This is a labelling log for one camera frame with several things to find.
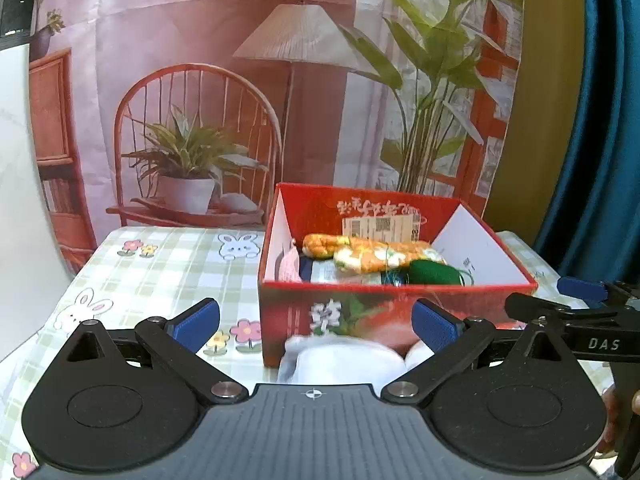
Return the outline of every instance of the yellow wall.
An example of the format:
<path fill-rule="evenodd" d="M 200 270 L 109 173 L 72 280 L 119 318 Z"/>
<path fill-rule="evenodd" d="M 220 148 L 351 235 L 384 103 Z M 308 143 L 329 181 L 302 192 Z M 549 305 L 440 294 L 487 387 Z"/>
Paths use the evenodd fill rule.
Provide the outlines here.
<path fill-rule="evenodd" d="M 533 243 L 564 160 L 582 75 L 584 0 L 525 0 L 522 64 L 484 218 Z"/>

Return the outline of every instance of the table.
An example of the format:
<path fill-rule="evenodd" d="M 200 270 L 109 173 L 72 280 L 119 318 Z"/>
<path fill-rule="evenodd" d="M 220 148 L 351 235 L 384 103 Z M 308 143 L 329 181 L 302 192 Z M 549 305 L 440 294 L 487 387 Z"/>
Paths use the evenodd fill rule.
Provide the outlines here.
<path fill-rule="evenodd" d="M 499 236 L 540 284 L 536 296 L 586 307 L 558 294 L 558 275 L 516 235 Z M 0 366 L 5 371 L 0 375 L 7 377 L 0 390 L 0 479 L 21 478 L 32 467 L 20 426 L 22 406 L 74 328 L 64 313 L 59 314 L 75 311 L 79 298 L 88 300 L 91 312 L 98 312 L 109 329 L 132 328 L 148 316 L 171 318 L 202 298 L 215 298 L 221 307 L 220 330 L 198 355 L 249 391 L 256 383 L 275 381 L 276 371 L 262 366 L 257 324 L 256 275 L 263 239 L 264 233 L 257 230 L 127 227 L 110 233 L 43 328 Z M 78 312 L 85 319 L 93 315 Z M 251 333 L 245 335 L 243 328 Z M 581 364 L 600 392 L 611 384 L 610 371 L 601 363 Z"/>

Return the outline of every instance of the bookshelf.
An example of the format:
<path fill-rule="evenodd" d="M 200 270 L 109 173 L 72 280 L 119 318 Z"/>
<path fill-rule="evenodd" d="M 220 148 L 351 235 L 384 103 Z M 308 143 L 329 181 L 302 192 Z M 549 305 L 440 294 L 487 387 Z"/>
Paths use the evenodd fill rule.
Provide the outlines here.
<path fill-rule="evenodd" d="M 71 50 L 29 63 L 31 126 L 36 162 L 56 240 L 78 272 L 96 248 L 84 196 L 73 128 L 69 82 Z"/>

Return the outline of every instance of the qr code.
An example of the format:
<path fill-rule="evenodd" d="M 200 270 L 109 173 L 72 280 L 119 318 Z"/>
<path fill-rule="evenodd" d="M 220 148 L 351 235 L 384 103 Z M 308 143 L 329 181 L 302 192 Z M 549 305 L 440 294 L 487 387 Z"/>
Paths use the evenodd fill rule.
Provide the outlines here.
<path fill-rule="evenodd" d="M 391 218 L 376 218 L 376 231 L 391 231 Z"/>
<path fill-rule="evenodd" d="M 351 236 L 360 236 L 360 220 L 351 221 Z"/>

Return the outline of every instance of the barcode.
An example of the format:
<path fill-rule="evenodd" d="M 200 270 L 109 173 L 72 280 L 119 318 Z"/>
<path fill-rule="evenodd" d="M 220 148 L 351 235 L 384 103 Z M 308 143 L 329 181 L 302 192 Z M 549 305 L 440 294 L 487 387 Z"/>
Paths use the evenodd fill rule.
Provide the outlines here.
<path fill-rule="evenodd" d="M 376 218 L 376 231 L 391 231 L 391 218 Z"/>

